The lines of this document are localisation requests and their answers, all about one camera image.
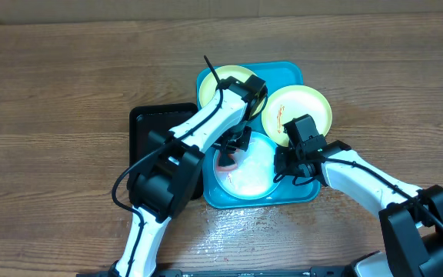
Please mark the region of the light blue plate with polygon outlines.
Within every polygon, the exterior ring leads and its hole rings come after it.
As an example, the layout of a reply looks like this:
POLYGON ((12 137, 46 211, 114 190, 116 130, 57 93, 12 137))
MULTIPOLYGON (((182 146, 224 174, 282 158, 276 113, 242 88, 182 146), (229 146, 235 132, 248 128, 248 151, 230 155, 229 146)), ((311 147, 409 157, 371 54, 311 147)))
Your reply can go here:
POLYGON ((215 180, 230 196, 242 200, 256 200, 269 196, 278 187, 274 183, 274 155, 276 144, 266 135, 251 133, 246 151, 237 150, 229 156, 235 161, 228 169, 220 165, 220 151, 213 158, 215 180))

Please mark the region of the teal and orange sponge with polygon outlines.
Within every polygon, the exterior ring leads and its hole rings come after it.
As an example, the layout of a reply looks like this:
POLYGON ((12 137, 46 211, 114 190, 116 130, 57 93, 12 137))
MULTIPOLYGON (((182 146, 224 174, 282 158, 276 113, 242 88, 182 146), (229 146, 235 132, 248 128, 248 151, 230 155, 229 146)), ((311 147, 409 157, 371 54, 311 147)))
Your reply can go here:
POLYGON ((230 172, 237 169, 237 167, 238 164, 233 154, 218 153, 217 161, 215 162, 216 172, 230 172))

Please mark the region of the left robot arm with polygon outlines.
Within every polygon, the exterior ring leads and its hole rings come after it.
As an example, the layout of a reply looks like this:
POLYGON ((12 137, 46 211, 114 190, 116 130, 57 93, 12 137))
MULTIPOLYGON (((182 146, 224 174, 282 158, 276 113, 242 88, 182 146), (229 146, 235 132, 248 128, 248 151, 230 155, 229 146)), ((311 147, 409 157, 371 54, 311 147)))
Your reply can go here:
POLYGON ((231 154, 248 149, 248 122, 266 100, 265 81, 251 75, 217 81, 213 99, 190 119, 165 135, 151 131, 146 155, 116 180, 128 177, 130 205, 114 203, 132 213, 132 226, 122 257, 108 270, 110 276, 150 276, 169 222, 185 208, 202 173, 205 153, 214 147, 223 165, 233 164, 231 154))

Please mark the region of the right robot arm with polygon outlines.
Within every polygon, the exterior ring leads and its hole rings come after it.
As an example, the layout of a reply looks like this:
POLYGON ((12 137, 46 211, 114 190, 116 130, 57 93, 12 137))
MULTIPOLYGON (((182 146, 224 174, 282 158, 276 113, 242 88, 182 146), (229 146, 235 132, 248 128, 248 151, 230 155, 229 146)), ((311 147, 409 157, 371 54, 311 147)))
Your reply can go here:
POLYGON ((344 142, 277 147, 278 177, 305 177, 355 200, 381 226, 385 250, 353 261, 344 276, 443 276, 443 187, 395 179, 344 142))

